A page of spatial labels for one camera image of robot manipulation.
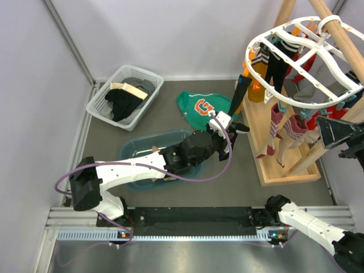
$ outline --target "white laundry basket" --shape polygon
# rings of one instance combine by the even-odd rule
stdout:
[[[101,115],[102,110],[106,106],[107,100],[105,100],[106,94],[110,91],[110,83],[122,82],[124,78],[136,77],[142,80],[148,80],[153,83],[155,90],[153,94],[148,98],[147,102],[143,105],[138,115],[129,124],[125,124],[122,121],[115,122],[111,119],[105,118]],[[123,65],[120,67],[109,80],[103,85],[103,87],[96,93],[91,101],[86,106],[86,111],[95,118],[101,119],[111,125],[123,128],[127,131],[133,131],[140,119],[143,117],[147,109],[151,106],[156,96],[159,93],[159,89],[162,86],[164,80],[161,76],[147,71],[142,68],[134,67],[132,65]]]

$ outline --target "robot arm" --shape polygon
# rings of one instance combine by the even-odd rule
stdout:
[[[283,223],[315,240],[334,256],[345,272],[364,272],[364,234],[354,234],[322,222],[282,195],[268,199],[264,214],[266,225]]]
[[[233,123],[224,112],[216,116],[221,126],[232,134],[247,133],[245,125]],[[193,166],[209,159],[215,152],[225,153],[226,139],[223,129],[211,119],[206,131],[195,131],[181,143],[166,147],[158,152],[139,158],[121,160],[119,165],[87,168],[70,176],[73,208],[76,211],[94,209],[114,220],[124,215],[126,205],[119,197],[107,190],[118,185],[142,179],[160,179],[166,174],[152,168],[141,167],[145,164],[174,175],[183,175]],[[95,163],[93,157],[85,158],[78,167]]]

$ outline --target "white wall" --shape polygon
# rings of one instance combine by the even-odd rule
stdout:
[[[364,32],[363,12],[364,1],[348,0],[340,17],[343,22]],[[364,43],[358,39],[354,43],[364,55]],[[340,150],[347,148],[344,144],[332,149],[322,159],[338,202],[350,206],[357,228],[364,233],[364,173],[356,159],[341,159],[337,156]]]
[[[326,0],[333,8],[337,0]],[[53,0],[96,79],[132,64],[173,78],[237,78],[281,0]],[[292,18],[315,15],[297,0]]]
[[[89,85],[41,1],[2,1],[0,26],[0,272],[31,272]]]

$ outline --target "green shirt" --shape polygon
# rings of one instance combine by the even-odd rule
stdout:
[[[178,107],[183,117],[196,130],[206,130],[206,124],[211,117],[208,112],[223,111],[228,113],[231,99],[220,94],[194,94],[183,91],[177,98]]]

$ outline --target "blue plastic tub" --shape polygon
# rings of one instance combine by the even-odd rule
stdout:
[[[193,131],[190,129],[178,129],[131,139],[121,146],[119,160],[138,158],[140,156],[148,155],[152,153],[152,146],[162,149],[167,146],[178,144],[192,133]],[[200,164],[197,167],[193,167],[183,176],[190,178],[196,177],[202,172],[202,170],[203,164]],[[163,179],[157,179],[155,182],[153,182],[151,179],[144,179],[133,183],[128,183],[127,186],[132,191],[146,191],[167,185],[175,185],[180,182],[181,180],[164,181]]]

